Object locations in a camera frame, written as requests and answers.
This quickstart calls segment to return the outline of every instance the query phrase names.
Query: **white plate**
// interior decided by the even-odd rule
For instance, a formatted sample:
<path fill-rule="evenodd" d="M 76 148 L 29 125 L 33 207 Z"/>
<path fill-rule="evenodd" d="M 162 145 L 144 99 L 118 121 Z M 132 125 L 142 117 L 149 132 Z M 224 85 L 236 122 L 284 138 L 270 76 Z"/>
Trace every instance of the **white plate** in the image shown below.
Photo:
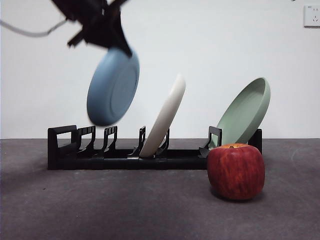
<path fill-rule="evenodd" d="M 178 74 L 171 88 L 170 94 L 164 102 L 156 118 L 148 138 L 145 140 L 140 157 L 152 157 L 162 143 L 166 133 L 174 120 L 186 89 L 186 81 Z"/>

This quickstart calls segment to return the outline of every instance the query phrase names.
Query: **green plate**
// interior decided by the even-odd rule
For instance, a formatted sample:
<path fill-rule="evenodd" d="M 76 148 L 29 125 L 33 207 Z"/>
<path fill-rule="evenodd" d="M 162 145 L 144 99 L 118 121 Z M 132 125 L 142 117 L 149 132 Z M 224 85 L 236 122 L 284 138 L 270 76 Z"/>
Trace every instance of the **green plate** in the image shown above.
<path fill-rule="evenodd" d="M 246 86 L 233 100 L 220 119 L 222 144 L 247 143 L 264 119 L 270 102 L 270 86 L 258 78 Z M 217 146 L 212 138 L 210 148 Z"/>

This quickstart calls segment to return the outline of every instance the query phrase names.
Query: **plate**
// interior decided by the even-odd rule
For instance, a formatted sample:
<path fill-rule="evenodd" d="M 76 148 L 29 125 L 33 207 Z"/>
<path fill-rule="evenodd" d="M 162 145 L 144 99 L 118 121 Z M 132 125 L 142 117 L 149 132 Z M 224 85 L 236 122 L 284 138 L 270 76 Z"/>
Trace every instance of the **plate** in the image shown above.
<path fill-rule="evenodd" d="M 109 48 L 92 77 L 86 109 L 91 122 L 108 126 L 120 120 L 134 99 L 140 66 L 137 54 L 128 57 L 116 47 Z"/>
<path fill-rule="evenodd" d="M 178 74 L 168 98 L 165 100 L 158 117 L 156 118 L 148 138 L 140 152 L 140 157 L 152 157 L 162 143 L 166 133 L 178 111 L 186 89 L 186 82 Z"/>
<path fill-rule="evenodd" d="M 247 85 L 233 100 L 220 119 L 222 145 L 247 143 L 264 119 L 270 102 L 270 86 L 263 77 Z M 211 149 L 217 146 L 212 138 Z"/>

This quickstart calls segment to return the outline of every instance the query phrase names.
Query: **robotic arm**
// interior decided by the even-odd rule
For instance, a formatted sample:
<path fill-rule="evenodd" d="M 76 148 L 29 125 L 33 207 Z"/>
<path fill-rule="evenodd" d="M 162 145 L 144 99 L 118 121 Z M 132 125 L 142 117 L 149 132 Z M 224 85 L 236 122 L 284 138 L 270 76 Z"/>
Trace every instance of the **robotic arm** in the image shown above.
<path fill-rule="evenodd" d="M 79 21 L 82 30 L 69 42 L 77 46 L 82 40 L 104 48 L 118 47 L 132 56 L 121 26 L 120 6 L 127 0 L 52 0 L 70 21 Z"/>

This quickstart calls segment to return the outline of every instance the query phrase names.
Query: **white wall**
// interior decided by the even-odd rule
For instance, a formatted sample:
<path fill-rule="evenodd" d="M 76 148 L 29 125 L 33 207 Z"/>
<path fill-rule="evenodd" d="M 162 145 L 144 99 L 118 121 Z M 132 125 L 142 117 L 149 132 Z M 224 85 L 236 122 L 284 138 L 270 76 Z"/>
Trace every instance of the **white wall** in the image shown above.
<path fill-rule="evenodd" d="M 320 29 L 303 28 L 303 5 L 315 0 L 130 0 L 122 26 L 140 59 L 135 98 L 117 125 L 119 138 L 150 131 L 176 74 L 186 93 L 172 138 L 206 138 L 233 98 L 265 77 L 271 102 L 264 138 L 320 136 Z M 50 0 L 2 0 L 1 18 L 43 31 L 63 19 Z M 105 49 L 67 41 L 67 23 L 45 38 L 1 28 L 1 138 L 46 138 L 47 128 L 90 126 L 86 97 Z M 103 136 L 98 128 L 97 137 Z"/>

